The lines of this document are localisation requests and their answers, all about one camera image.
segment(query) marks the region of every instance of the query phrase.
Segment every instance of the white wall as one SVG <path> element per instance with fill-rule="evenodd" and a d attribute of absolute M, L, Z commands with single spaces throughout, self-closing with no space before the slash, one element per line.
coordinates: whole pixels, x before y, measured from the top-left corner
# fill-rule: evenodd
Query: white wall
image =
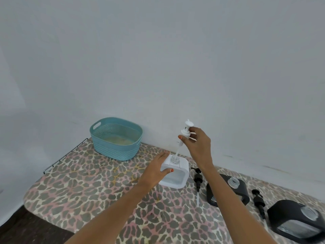
<path fill-rule="evenodd" d="M 170 150 L 189 118 L 215 164 L 325 201 L 324 5 L 1 0 L 0 46 L 38 116 L 42 169 L 102 117 Z"/>
<path fill-rule="evenodd" d="M 0 48 L 0 225 L 49 163 L 41 146 L 38 116 L 26 108 Z"/>

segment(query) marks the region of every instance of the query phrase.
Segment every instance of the basket handle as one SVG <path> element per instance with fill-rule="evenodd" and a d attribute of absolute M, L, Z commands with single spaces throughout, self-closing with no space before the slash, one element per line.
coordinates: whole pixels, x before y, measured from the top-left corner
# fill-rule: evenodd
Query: basket handle
<path fill-rule="evenodd" d="M 99 127 L 101 125 L 101 122 L 100 122 L 100 120 L 97 122 L 97 123 L 95 123 L 95 124 L 93 124 L 93 126 L 92 126 L 92 129 L 93 130 L 95 130 L 97 127 Z"/>

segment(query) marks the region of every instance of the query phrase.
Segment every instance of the pump head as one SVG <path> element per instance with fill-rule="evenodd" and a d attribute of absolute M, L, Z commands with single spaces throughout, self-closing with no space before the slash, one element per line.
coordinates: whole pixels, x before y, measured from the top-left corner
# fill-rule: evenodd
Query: pump head
<path fill-rule="evenodd" d="M 183 136 L 185 136 L 185 138 L 189 138 L 189 136 L 191 135 L 191 132 L 189 131 L 190 127 L 194 127 L 193 122 L 191 122 L 189 119 L 187 119 L 187 121 L 185 122 L 186 127 L 184 129 L 181 130 L 181 133 Z"/>

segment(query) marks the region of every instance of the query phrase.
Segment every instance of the dark floor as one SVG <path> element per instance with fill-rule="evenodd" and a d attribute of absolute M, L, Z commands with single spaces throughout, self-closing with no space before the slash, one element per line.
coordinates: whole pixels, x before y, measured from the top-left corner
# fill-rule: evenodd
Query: dark floor
<path fill-rule="evenodd" d="M 1 244 L 61 244 L 72 235 L 31 214 L 23 206 L 0 226 Z"/>

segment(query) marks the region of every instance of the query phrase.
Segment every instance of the white pump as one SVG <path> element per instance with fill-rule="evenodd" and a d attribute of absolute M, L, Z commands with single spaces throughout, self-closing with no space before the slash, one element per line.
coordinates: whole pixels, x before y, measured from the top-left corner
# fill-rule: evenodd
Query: white pump
<path fill-rule="evenodd" d="M 189 119 L 187 119 L 187 121 L 185 122 L 186 127 L 184 129 L 181 130 L 181 133 L 183 136 L 185 136 L 185 138 L 189 138 L 189 136 L 191 135 L 191 132 L 189 131 L 190 127 L 194 127 L 193 122 L 191 122 Z M 182 141 L 179 142 L 179 146 L 182 146 L 184 143 Z"/>
<path fill-rule="evenodd" d="M 193 127 L 194 124 L 187 120 L 185 122 L 186 127 L 181 130 L 182 135 L 184 135 L 187 139 L 191 135 L 189 131 L 190 127 Z M 160 170 L 163 171 L 166 168 L 173 168 L 174 172 L 169 173 L 166 175 L 160 182 L 160 185 L 168 186 L 172 188 L 183 188 L 189 178 L 189 162 L 183 158 L 179 157 L 178 150 L 176 155 L 169 155 L 164 163 L 161 165 Z"/>

